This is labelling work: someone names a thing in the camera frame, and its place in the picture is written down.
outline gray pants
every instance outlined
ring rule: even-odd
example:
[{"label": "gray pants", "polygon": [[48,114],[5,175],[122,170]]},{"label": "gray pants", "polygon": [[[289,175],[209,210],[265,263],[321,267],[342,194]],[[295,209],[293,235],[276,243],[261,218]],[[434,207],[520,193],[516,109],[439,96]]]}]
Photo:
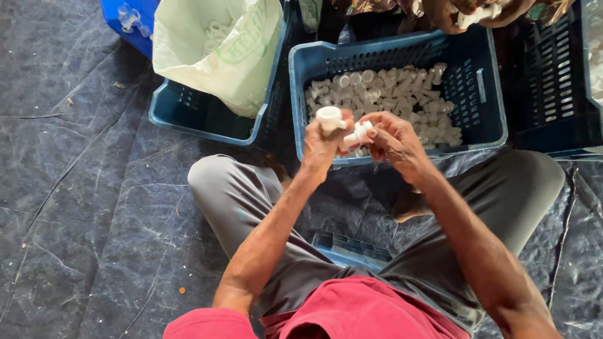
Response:
[{"label": "gray pants", "polygon": [[[564,180],[563,170],[550,157],[510,151],[449,182],[517,255],[555,201]],[[192,166],[188,181],[229,258],[282,193],[271,169],[244,165],[224,155],[199,160]],[[333,264],[293,230],[257,307],[262,315],[295,310],[325,280],[355,274],[375,277],[417,297],[470,335],[485,315],[435,221],[426,234],[378,274],[364,267]]]}]

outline blue plastic crate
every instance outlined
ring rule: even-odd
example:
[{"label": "blue plastic crate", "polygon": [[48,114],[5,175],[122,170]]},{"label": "blue plastic crate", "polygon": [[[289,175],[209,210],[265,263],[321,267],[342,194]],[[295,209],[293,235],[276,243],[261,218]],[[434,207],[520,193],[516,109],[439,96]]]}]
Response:
[{"label": "blue plastic crate", "polygon": [[316,231],[312,246],[336,265],[364,266],[375,272],[380,272],[395,257],[388,250],[323,230]]},{"label": "blue plastic crate", "polygon": [[274,55],[266,98],[256,119],[238,116],[217,97],[166,79],[153,93],[149,120],[156,126],[212,141],[272,150],[271,137],[279,132],[276,129],[277,117],[285,109],[283,98],[289,95],[289,50],[296,43],[308,41],[302,39],[310,39],[303,30],[296,8],[297,4],[294,6],[290,0],[283,3],[285,21]]},{"label": "blue plastic crate", "polygon": [[592,157],[603,145],[603,115],[592,100],[586,0],[577,0],[549,27],[520,25],[523,67],[513,82],[514,147],[553,157]]},{"label": "blue plastic crate", "polygon": [[147,58],[153,58],[153,41],[148,37],[143,37],[138,28],[133,27],[132,33],[124,33],[122,25],[119,21],[119,13],[117,8],[124,2],[127,2],[131,8],[140,12],[140,21],[143,25],[149,26],[151,32],[155,23],[155,10],[159,5],[159,0],[101,0],[103,7],[103,15],[107,25],[111,27],[117,34],[123,37],[127,42],[136,47]]},{"label": "blue plastic crate", "polygon": [[[473,25],[456,36],[436,31],[346,45],[314,42],[293,47],[289,53],[289,79],[298,158],[301,160],[303,155],[308,123],[304,90],[310,81],[332,78],[346,71],[378,71],[406,65],[429,68],[438,62],[448,64],[440,86],[442,97],[455,104],[450,118],[454,126],[462,128],[464,143],[429,150],[427,154],[442,157],[504,144],[508,132],[492,31]],[[333,165],[370,162],[370,157],[351,157],[335,159]]]}]

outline knee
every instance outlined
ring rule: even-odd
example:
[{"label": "knee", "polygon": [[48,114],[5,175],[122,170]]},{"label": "knee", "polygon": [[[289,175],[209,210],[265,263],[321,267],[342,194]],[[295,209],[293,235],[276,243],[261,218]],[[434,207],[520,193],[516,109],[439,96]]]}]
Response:
[{"label": "knee", "polygon": [[524,182],[540,194],[557,197],[566,175],[553,158],[543,153],[517,150],[505,154],[505,157],[514,176],[523,177]]},{"label": "knee", "polygon": [[195,162],[187,176],[193,191],[203,191],[203,188],[221,183],[232,175],[236,161],[229,156],[217,154],[201,158]]}]

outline foot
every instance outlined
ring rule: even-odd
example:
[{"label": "foot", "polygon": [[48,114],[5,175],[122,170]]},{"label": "foot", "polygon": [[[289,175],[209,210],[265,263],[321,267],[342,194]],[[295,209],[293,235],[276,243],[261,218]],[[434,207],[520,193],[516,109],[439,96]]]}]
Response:
[{"label": "foot", "polygon": [[266,154],[266,157],[264,158],[263,163],[264,163],[264,166],[272,168],[272,170],[276,174],[276,177],[279,178],[280,185],[283,187],[283,192],[285,192],[285,190],[291,184],[291,180],[292,180],[291,177],[289,176],[289,174],[287,173],[287,170],[285,169],[285,167],[283,165],[281,165],[280,163],[278,163],[275,160],[274,155],[272,155],[270,153]]},{"label": "foot", "polygon": [[424,204],[423,196],[415,192],[400,192],[396,203],[391,208],[391,216],[399,223],[403,223],[412,217],[430,214],[432,212]]}]

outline another person's hand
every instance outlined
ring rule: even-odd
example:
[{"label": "another person's hand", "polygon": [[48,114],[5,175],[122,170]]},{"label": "another person's hand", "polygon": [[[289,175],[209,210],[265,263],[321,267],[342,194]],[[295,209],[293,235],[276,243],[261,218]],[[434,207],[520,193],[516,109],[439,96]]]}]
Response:
[{"label": "another person's hand", "polygon": [[338,152],[338,146],[343,141],[343,137],[349,134],[350,129],[354,128],[352,112],[348,109],[342,109],[341,114],[347,122],[347,130],[338,128],[329,136],[324,136],[323,129],[318,121],[315,120],[306,126],[305,147],[300,171],[307,170],[308,173],[316,176],[319,184],[327,179],[327,171]]},{"label": "another person's hand", "polygon": [[444,33],[459,34],[466,30],[456,25],[457,14],[452,14],[452,5],[459,12],[471,15],[478,7],[496,0],[423,0],[423,11],[427,18]]},{"label": "another person's hand", "polygon": [[526,13],[534,5],[534,2],[535,0],[511,0],[509,5],[502,10],[496,19],[480,20],[479,24],[490,28],[507,26]]},{"label": "another person's hand", "polygon": [[437,171],[427,157],[412,124],[390,112],[374,112],[363,116],[360,122],[370,121],[374,128],[367,135],[373,141],[371,157],[384,161],[387,157],[409,184],[416,185],[430,171]]},{"label": "another person's hand", "polygon": [[425,16],[444,33],[463,33],[466,30],[458,28],[456,23],[452,20],[451,3],[450,0],[423,0],[423,11],[425,12]]}]

